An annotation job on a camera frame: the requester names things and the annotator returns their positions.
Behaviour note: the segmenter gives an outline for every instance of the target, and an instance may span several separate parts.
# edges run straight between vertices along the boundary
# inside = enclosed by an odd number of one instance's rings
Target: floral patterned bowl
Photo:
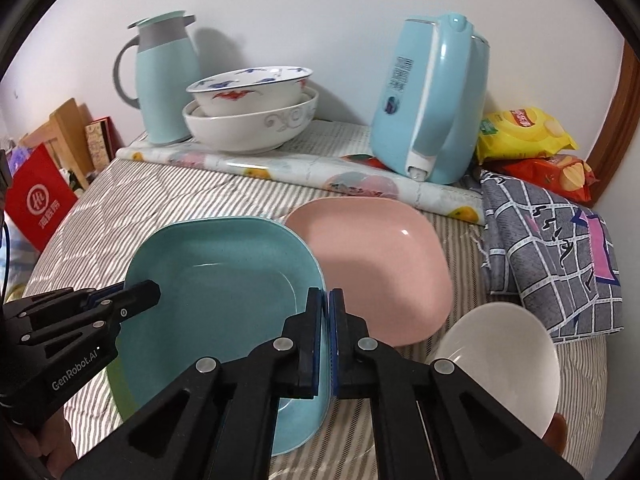
[[[296,105],[312,73],[299,66],[245,68],[197,81],[187,92],[209,117],[252,114]]]
[[[207,117],[197,101],[182,114],[193,138],[217,152],[262,153],[301,133],[314,118],[318,92],[305,88],[298,104],[277,110],[234,116]]]

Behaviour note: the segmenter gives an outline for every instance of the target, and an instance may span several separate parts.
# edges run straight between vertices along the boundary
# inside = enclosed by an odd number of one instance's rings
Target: thermos handle
[[[414,151],[424,157],[438,154],[459,113],[473,44],[473,26],[462,14],[443,16],[438,28],[440,41],[432,53],[438,59],[431,79],[438,83],[428,89],[422,124],[414,141]]]
[[[140,110],[140,101],[137,98],[134,99],[129,97],[127,94],[125,94],[122,88],[122,84],[120,83],[120,62],[122,62],[122,56],[127,49],[139,44],[140,44],[140,37],[136,36],[131,41],[129,41],[129,43],[127,43],[125,46],[122,47],[122,50],[119,51],[118,55],[116,56],[116,61],[113,63],[113,73],[111,74],[113,78],[113,85],[116,87],[116,93],[120,96],[120,98],[124,102],[126,102],[126,104],[128,104],[129,106],[133,106],[138,110]]]

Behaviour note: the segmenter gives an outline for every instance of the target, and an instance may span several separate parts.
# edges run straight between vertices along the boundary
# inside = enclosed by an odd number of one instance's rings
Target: silver bolt
[[[288,337],[279,337],[273,342],[273,347],[278,351],[291,350],[293,348],[293,341]]]
[[[378,348],[378,342],[372,337],[363,337],[358,341],[358,347],[361,350],[375,350]]]
[[[216,369],[216,360],[211,357],[203,357],[202,359],[198,359],[196,363],[196,370],[201,374],[208,374]]]
[[[439,374],[449,375],[456,369],[456,365],[448,359],[438,359],[433,365],[433,369]]]

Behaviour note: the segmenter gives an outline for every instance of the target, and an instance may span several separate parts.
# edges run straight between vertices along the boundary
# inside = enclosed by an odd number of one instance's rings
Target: electric kettle
[[[137,27],[139,34],[123,47],[113,65],[116,92],[142,112],[147,139],[154,144],[171,144],[191,137],[182,109],[191,101],[187,86],[202,79],[198,57],[186,31],[194,21],[195,16],[176,10],[132,23],[128,28]],[[122,55],[135,45],[137,99],[127,96],[120,83]]]
[[[373,119],[373,153],[420,182],[459,180],[476,146],[488,70],[489,43],[465,16],[407,19]]]

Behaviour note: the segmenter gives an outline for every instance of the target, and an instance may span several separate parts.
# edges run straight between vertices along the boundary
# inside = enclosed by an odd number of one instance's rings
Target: folded gray cloth
[[[482,268],[490,294],[518,298],[556,342],[622,329],[622,295],[604,220],[546,189],[481,175]]]

